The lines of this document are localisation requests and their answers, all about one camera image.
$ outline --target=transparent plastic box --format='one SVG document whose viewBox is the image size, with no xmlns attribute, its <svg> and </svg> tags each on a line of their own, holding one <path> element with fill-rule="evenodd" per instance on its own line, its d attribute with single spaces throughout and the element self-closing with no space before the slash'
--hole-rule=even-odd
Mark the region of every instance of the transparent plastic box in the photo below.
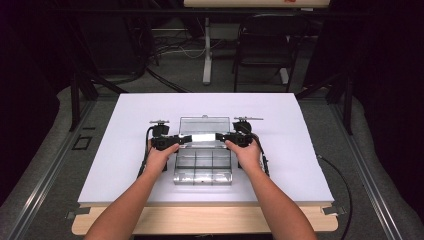
<svg viewBox="0 0 424 240">
<path fill-rule="evenodd" d="M 230 131 L 230 119 L 224 117 L 184 117 L 180 134 L 192 135 L 193 142 L 180 147 L 174 170 L 176 185 L 231 185 L 231 152 L 215 140 L 215 133 Z"/>
</svg>

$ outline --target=chair seat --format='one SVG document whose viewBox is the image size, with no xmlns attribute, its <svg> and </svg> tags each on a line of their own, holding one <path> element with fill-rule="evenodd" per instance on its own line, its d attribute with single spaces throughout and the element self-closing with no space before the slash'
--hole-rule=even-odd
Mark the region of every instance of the chair seat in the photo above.
<svg viewBox="0 0 424 240">
<path fill-rule="evenodd" d="M 292 57 L 285 37 L 249 37 L 240 54 L 240 65 L 257 67 L 290 67 Z"/>
</svg>

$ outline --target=person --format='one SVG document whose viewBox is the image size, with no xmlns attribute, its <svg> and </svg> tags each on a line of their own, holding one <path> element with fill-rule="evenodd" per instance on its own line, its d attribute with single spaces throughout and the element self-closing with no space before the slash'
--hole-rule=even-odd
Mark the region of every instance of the person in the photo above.
<svg viewBox="0 0 424 240">
<path fill-rule="evenodd" d="M 274 239 L 316 239 L 306 216 L 263 171 L 260 149 L 255 140 L 241 148 L 225 142 L 246 172 Z M 169 155 L 178 144 L 158 151 L 151 148 L 143 174 L 97 218 L 85 239 L 129 239 Z"/>
</svg>

